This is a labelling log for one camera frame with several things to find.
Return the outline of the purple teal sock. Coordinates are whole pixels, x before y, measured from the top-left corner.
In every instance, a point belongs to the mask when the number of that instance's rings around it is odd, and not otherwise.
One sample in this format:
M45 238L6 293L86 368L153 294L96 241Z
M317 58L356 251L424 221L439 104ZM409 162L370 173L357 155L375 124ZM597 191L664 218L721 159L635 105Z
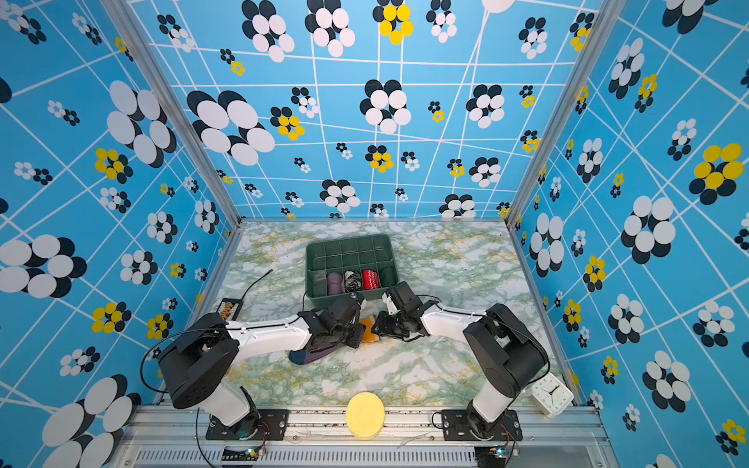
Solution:
M374 322L373 316L360 320L359 324L353 327L353 331L347 334L345 340L337 343L322 343L318 345L314 343L316 337L312 337L304 349L290 351L289 359L293 364L303 366L323 359L345 347L356 349L362 344L376 342L380 337L373 333Z

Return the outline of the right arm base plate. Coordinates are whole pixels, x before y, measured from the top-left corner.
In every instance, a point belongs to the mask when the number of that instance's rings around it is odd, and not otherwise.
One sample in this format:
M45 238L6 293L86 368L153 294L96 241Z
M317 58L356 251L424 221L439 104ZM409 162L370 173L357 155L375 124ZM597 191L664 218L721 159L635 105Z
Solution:
M506 409L495 422L485 421L468 409L440 411L443 437L447 442L520 442L523 431L516 411Z

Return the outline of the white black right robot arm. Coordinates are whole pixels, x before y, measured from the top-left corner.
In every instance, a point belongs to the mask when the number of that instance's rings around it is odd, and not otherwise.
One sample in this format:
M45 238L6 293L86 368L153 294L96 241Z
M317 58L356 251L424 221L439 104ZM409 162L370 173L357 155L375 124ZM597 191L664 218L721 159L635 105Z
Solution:
M485 382L466 408L467 422L482 438L526 387L550 371L545 348L504 304L478 312L450 308L434 298L421 300L405 282L387 289L382 300L386 310L376 316L375 335L404 342L446 337L470 347Z

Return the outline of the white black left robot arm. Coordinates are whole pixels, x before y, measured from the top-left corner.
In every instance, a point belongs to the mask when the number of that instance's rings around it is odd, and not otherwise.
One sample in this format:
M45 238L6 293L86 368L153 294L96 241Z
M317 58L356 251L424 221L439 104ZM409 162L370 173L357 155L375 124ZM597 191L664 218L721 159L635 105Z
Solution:
M346 294L321 309L284 320L243 323L209 313L179 335L158 357L172 405L197 408L226 427L257 426L257 407L249 392L231 384L232 366L249 358L288 351L290 361L307 365L362 343L362 294Z

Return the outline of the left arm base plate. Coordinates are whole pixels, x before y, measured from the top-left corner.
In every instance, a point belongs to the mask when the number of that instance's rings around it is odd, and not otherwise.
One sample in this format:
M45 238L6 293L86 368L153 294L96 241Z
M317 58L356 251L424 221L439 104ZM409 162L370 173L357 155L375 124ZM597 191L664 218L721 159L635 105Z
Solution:
M282 441L289 416L288 409L255 409L232 426L211 417L205 437L209 441Z

